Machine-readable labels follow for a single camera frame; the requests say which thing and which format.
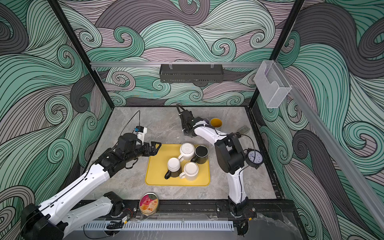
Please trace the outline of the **white-base black handle mug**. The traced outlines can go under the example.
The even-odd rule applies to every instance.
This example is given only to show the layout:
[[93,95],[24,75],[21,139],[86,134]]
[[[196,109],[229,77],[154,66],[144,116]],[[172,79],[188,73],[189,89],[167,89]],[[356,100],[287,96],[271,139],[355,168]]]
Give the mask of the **white-base black handle mug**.
[[182,172],[181,162],[178,158],[171,158],[167,162],[168,171],[165,174],[165,179],[178,178]]

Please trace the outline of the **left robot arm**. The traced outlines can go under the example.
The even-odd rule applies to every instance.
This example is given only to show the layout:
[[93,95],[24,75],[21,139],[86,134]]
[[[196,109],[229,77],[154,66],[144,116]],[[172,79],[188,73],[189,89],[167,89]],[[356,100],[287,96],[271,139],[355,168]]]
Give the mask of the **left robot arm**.
[[123,200],[114,192],[75,209],[96,187],[125,169],[128,162],[155,156],[162,144],[143,142],[144,134],[127,133],[118,138],[91,165],[86,173],[39,205],[29,204],[22,211],[21,237],[25,240],[62,240],[71,232],[102,216],[120,216]]

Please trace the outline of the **white ceramic mug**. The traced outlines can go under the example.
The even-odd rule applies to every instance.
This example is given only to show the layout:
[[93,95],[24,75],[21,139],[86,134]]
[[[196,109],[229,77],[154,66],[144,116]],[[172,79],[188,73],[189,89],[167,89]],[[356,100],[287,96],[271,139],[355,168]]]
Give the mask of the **white ceramic mug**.
[[187,181],[194,181],[198,177],[199,166],[196,163],[188,162],[184,165],[182,173],[179,175],[180,179]]

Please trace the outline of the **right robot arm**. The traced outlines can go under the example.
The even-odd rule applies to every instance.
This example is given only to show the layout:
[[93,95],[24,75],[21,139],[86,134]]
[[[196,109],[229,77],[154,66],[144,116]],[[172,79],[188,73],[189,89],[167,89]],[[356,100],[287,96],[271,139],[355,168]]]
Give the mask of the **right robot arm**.
[[176,108],[181,119],[184,135],[200,136],[215,147],[220,168],[227,174],[229,183],[229,208],[233,216],[240,217],[248,204],[245,193],[243,170],[246,154],[235,133],[225,134],[216,130],[200,117],[179,104]]

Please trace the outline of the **white ribbed-base mug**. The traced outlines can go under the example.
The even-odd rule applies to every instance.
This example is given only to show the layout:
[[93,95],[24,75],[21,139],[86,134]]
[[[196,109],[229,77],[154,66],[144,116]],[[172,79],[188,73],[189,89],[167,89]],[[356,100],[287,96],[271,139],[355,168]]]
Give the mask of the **white ribbed-base mug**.
[[180,162],[190,161],[195,156],[195,146],[191,143],[184,143],[180,147],[180,155],[178,157]]

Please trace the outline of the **blue butterfly mug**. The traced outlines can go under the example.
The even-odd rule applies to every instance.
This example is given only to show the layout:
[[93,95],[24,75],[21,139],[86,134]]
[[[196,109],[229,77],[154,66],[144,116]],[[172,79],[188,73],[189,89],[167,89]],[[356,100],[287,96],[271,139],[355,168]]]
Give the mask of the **blue butterfly mug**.
[[222,125],[223,125],[223,122],[222,122],[222,120],[219,119],[219,118],[212,118],[212,119],[210,120],[210,125],[211,125],[212,127],[216,128],[216,129],[220,129],[220,128],[222,127]]

